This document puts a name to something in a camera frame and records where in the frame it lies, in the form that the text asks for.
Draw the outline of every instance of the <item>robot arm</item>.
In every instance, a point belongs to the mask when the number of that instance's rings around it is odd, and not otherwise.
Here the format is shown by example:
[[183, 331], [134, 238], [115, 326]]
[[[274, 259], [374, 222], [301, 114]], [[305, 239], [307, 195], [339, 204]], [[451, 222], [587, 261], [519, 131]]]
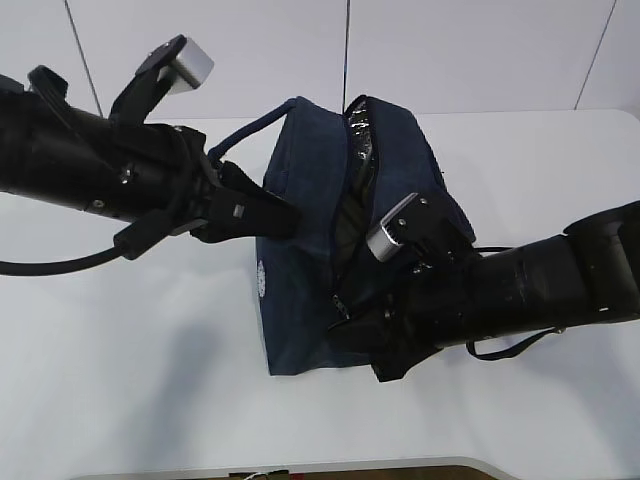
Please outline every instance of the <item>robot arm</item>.
[[[212, 67], [179, 35], [147, 57], [108, 119], [71, 108], [67, 83], [46, 67], [29, 74], [33, 92], [0, 77], [0, 190], [131, 222], [100, 254], [51, 264], [0, 262], [0, 274], [53, 275], [119, 256], [135, 259], [187, 231], [207, 243], [291, 236], [298, 211], [235, 164], [208, 158], [202, 133], [143, 123], [165, 94], [197, 88]], [[286, 112], [287, 104], [248, 127]], [[240, 139], [223, 142], [218, 156]]]
[[[413, 248], [421, 264], [331, 330], [343, 350], [371, 354], [379, 380], [456, 344], [485, 360], [515, 356], [546, 333], [640, 316], [640, 202], [573, 223], [561, 235], [482, 256], [446, 220], [437, 198], [412, 194], [368, 236], [386, 261]], [[548, 329], [505, 352], [474, 342]]]

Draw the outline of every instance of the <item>bag strap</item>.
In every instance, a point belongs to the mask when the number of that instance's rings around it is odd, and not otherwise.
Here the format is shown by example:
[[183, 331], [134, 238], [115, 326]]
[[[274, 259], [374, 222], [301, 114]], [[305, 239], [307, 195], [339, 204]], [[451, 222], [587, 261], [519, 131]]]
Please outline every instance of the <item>bag strap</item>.
[[520, 355], [531, 345], [536, 343], [538, 340], [546, 337], [550, 333], [560, 334], [565, 331], [564, 328], [550, 328], [548, 330], [544, 330], [542, 332], [538, 332], [535, 335], [531, 335], [528, 338], [525, 338], [521, 342], [516, 343], [514, 346], [506, 348], [504, 350], [500, 350], [498, 352], [490, 352], [490, 353], [478, 353], [476, 352], [476, 342], [467, 342], [467, 352], [470, 355], [477, 358], [478, 360], [485, 360], [488, 362], [493, 362], [495, 360], [502, 360], [503, 358], [513, 358]]
[[213, 165], [213, 167], [220, 168], [221, 166], [220, 159], [225, 153], [227, 153], [227, 151], [229, 151], [230, 148], [234, 147], [235, 145], [240, 143], [242, 140], [244, 140], [248, 136], [253, 135], [256, 132], [259, 132], [263, 128], [266, 128], [272, 123], [274, 123], [276, 120], [285, 116], [287, 113], [289, 113], [289, 111], [293, 107], [296, 106], [296, 101], [297, 101], [296, 98], [290, 98], [289, 100], [284, 102], [282, 105], [280, 105], [278, 108], [271, 110], [266, 115], [263, 115], [257, 120], [254, 120], [253, 122], [245, 125], [240, 130], [233, 132], [231, 135], [229, 135], [227, 138], [221, 141], [218, 145], [216, 145], [211, 150], [209, 150], [209, 153], [207, 154], [207, 156], [209, 157], [209, 160], [211, 161], [211, 164]]

